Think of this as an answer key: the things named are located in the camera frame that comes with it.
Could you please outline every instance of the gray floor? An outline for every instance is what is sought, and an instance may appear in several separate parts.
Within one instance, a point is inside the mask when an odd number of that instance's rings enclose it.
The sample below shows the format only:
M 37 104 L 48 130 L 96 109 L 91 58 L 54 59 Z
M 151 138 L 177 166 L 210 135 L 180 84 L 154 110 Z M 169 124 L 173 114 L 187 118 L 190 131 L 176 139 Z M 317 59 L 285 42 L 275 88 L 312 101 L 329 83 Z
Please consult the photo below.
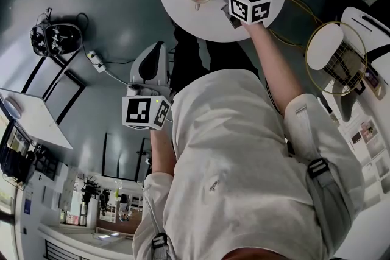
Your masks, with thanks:
M 325 0 L 304 0 L 320 15 Z M 46 8 L 53 16 L 76 15 L 84 12 L 90 19 L 86 34 L 86 49 L 94 49 L 106 60 L 124 61 L 137 57 L 150 44 L 163 40 L 174 47 L 173 26 L 160 0 L 0 0 L 0 86 L 21 91 L 29 74 L 38 62 L 32 52 L 29 32 L 37 16 Z M 305 44 L 315 29 L 315 23 L 304 11 L 286 1 L 272 28 L 296 43 Z M 252 43 L 241 42 L 256 66 L 260 66 Z M 209 59 L 204 43 L 201 56 L 207 66 Z M 300 77 L 308 92 L 316 92 L 305 72 L 302 51 L 280 45 L 280 49 Z M 110 65 L 109 69 L 123 80 L 129 80 L 129 65 Z M 143 136 L 122 126 L 121 97 L 125 88 L 104 73 L 98 74 L 83 53 L 72 62 L 71 69 L 87 88 L 61 123 L 61 129 L 74 150 L 52 147 L 64 162 L 82 170 L 101 172 L 104 135 L 108 132 L 106 174 L 115 174 L 120 158 L 120 173 L 132 178 Z M 58 71 L 48 63 L 41 69 L 29 93 L 42 96 L 42 90 Z M 69 100 L 74 87 L 66 80 L 51 96 L 48 106 L 58 110 Z

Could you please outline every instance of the black buckle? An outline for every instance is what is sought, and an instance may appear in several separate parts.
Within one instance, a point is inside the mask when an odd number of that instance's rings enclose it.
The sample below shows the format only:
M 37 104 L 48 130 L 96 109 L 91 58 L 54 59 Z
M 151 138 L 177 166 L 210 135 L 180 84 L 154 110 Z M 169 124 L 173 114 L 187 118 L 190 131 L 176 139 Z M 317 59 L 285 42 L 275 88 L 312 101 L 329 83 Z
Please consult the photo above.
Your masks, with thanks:
M 309 164 L 307 171 L 309 173 L 310 178 L 314 179 L 315 177 L 318 177 L 324 172 L 329 171 L 329 166 L 323 158 L 319 158 L 317 160 L 313 160 Z
M 168 236 L 165 233 L 158 233 L 153 239 L 152 239 L 152 247 L 153 249 L 158 249 L 164 246 L 168 246 Z

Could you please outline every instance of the yellow ring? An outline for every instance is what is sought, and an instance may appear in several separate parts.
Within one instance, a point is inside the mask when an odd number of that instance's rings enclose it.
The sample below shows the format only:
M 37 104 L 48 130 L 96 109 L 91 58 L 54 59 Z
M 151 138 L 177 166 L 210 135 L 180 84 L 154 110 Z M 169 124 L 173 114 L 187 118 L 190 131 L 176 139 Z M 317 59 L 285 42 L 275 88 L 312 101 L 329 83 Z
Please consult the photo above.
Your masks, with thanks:
M 322 89 L 319 85 L 317 85 L 317 83 L 314 81 L 314 79 L 312 78 L 312 76 L 311 76 L 311 74 L 310 74 L 309 65 L 308 65 L 308 63 L 307 63 L 307 50 L 309 49 L 309 45 L 310 45 L 310 43 L 311 43 L 311 40 L 313 39 L 313 37 L 315 36 L 315 34 L 316 34 L 321 28 L 323 28 L 323 27 L 324 27 L 325 25 L 327 25 L 327 24 L 332 24 L 332 23 L 335 23 L 335 24 L 342 24 L 342 25 L 345 25 L 345 26 L 349 27 L 350 29 L 352 29 L 352 30 L 358 35 L 358 37 L 359 37 L 359 39 L 360 39 L 360 41 L 361 41 L 361 43 L 362 43 L 362 45 L 363 45 L 363 49 L 364 49 L 364 60 L 366 61 L 366 63 L 365 63 L 365 65 L 364 65 L 364 71 L 363 71 L 363 73 L 361 73 L 360 80 L 356 83 L 356 85 L 355 85 L 352 89 L 349 89 L 347 92 L 344 92 L 344 93 L 331 93 L 331 92 L 329 92 L 329 91 L 326 91 L 326 90 Z M 314 31 L 314 33 L 311 34 L 310 39 L 309 39 L 309 41 L 308 41 L 308 43 L 307 43 L 307 46 L 306 46 L 305 63 L 306 63 L 306 72 L 308 73 L 309 78 L 310 78 L 310 80 L 312 81 L 312 83 L 313 83 L 318 89 L 320 89 L 320 90 L 323 91 L 323 92 L 326 92 L 326 93 L 329 93 L 329 94 L 333 94 L 333 95 L 336 95 L 336 96 L 343 96 L 343 95 L 349 94 L 351 91 L 353 91 L 354 89 L 356 89 L 356 87 L 357 87 L 357 86 L 361 83 L 361 81 L 363 80 L 363 75 L 364 75 L 364 73 L 366 72 L 366 69 L 367 69 L 367 51 L 366 51 L 366 47 L 365 47 L 365 45 L 364 45 L 363 40 L 361 39 L 361 37 L 360 37 L 360 35 L 358 34 L 358 32 L 355 31 L 355 29 L 353 29 L 352 26 L 349 26 L 348 24 L 346 24 L 346 23 L 344 23 L 344 22 L 332 21 L 332 22 L 327 22 L 327 23 L 325 23 L 325 24 L 319 26 L 319 27 Z

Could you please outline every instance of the railing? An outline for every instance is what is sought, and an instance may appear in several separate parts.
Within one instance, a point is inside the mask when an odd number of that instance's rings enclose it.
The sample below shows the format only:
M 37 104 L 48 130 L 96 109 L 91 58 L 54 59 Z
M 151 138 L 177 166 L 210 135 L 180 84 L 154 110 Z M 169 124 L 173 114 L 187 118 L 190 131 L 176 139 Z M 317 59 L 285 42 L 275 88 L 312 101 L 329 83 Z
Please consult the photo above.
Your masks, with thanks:
M 48 241 L 45 241 L 44 244 L 46 247 L 46 254 L 44 255 L 44 258 L 47 260 L 88 260 Z

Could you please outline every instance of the white cube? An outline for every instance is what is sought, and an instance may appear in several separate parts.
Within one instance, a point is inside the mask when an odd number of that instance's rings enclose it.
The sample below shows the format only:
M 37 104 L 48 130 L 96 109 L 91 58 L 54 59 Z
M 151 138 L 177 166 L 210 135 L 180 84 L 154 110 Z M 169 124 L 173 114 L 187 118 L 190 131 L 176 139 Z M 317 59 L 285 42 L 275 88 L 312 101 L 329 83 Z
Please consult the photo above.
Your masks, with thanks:
M 161 130 L 170 108 L 164 96 L 122 97 L 122 123 L 135 130 Z
M 229 14 L 254 24 L 264 21 L 271 12 L 272 0 L 229 0 Z

